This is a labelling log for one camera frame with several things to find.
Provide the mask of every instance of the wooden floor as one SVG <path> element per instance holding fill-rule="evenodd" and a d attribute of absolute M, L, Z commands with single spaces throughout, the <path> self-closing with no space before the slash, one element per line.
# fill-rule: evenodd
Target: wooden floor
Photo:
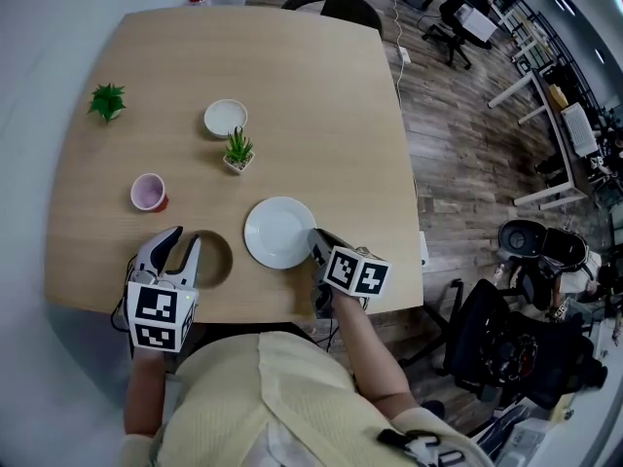
<path fill-rule="evenodd" d="M 247 5 L 281 6 L 286 0 L 247 0 Z M 384 43 L 394 80 L 400 72 L 395 41 L 392 0 L 367 0 L 384 25 Z M 401 45 L 412 63 L 404 67 L 400 81 L 402 113 L 409 153 L 418 187 L 420 226 L 425 233 L 430 264 L 424 269 L 424 299 L 447 314 L 454 292 L 453 278 L 465 281 L 465 295 L 480 278 L 491 278 L 499 258 L 497 230 L 506 220 L 521 217 L 548 226 L 567 226 L 583 234 L 591 248 L 609 244 L 605 217 L 589 201 L 547 212 L 535 206 L 515 207 L 512 199 L 544 188 L 533 165 L 553 154 L 547 139 L 546 118 L 535 118 L 519 127 L 517 120 L 537 107 L 529 89 L 489 109 L 486 102 L 520 78 L 508 58 L 509 37 L 497 31 L 494 48 L 483 51 L 465 46 L 473 62 L 471 70 L 445 64 L 447 51 L 421 39 L 422 29 L 439 16 L 435 0 L 426 13 L 412 10 L 398 0 Z M 413 355 L 433 339 L 438 329 L 420 308 L 372 316 L 382 340 L 397 357 Z M 305 329 L 320 340 L 328 335 L 326 321 Z M 331 353 L 348 364 L 339 333 Z M 461 432 L 469 432 L 492 412 L 472 394 L 454 386 L 451 377 L 439 377 L 443 347 L 434 358 L 409 369 L 417 399 L 439 399 L 447 408 L 447 420 Z"/>

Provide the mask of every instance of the green plant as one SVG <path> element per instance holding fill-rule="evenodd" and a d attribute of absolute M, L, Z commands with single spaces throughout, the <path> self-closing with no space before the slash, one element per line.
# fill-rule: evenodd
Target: green plant
<path fill-rule="evenodd" d="M 115 87 L 110 83 L 106 87 L 97 85 L 97 90 L 92 93 L 93 100 L 89 112 L 96 111 L 108 124 L 115 111 L 126 109 L 121 99 L 123 94 L 124 87 Z"/>
<path fill-rule="evenodd" d="M 229 162 L 246 162 L 253 149 L 251 140 L 242 136 L 242 127 L 234 129 L 234 134 L 227 135 L 228 145 L 225 156 Z"/>

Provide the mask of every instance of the black and white marker cube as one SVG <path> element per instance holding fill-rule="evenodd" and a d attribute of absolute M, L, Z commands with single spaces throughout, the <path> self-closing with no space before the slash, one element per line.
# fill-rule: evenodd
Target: black and white marker cube
<path fill-rule="evenodd" d="M 387 284 L 391 264 L 367 249 L 335 246 L 323 280 L 356 298 L 379 298 Z"/>
<path fill-rule="evenodd" d="M 198 293 L 128 282 L 129 331 L 135 346 L 179 352 L 195 317 Z"/>

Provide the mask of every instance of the white box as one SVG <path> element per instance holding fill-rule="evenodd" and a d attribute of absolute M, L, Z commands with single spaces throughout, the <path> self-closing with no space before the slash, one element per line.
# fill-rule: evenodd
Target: white box
<path fill-rule="evenodd" d="M 323 281 L 356 298 L 379 298 L 391 264 L 367 250 L 335 246 Z"/>
<path fill-rule="evenodd" d="M 128 282 L 126 306 L 132 343 L 178 353 L 195 318 L 197 298 L 196 290 Z"/>
<path fill-rule="evenodd" d="M 469 31 L 483 42 L 489 40 L 497 29 L 497 26 L 488 20 L 484 14 L 469 7 L 467 4 L 463 4 L 455 12 L 455 18 L 458 19 L 465 31 Z"/>

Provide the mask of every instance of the small plant pot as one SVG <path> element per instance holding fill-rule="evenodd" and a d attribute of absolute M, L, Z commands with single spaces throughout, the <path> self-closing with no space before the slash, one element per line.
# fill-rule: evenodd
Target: small plant pot
<path fill-rule="evenodd" d="M 223 157 L 223 162 L 225 165 L 230 168 L 234 173 L 238 175 L 242 175 L 242 173 L 251 165 L 251 162 L 255 159 L 255 153 L 251 151 L 251 157 L 246 161 L 244 165 L 239 163 L 231 163 L 227 161 L 227 155 Z"/>

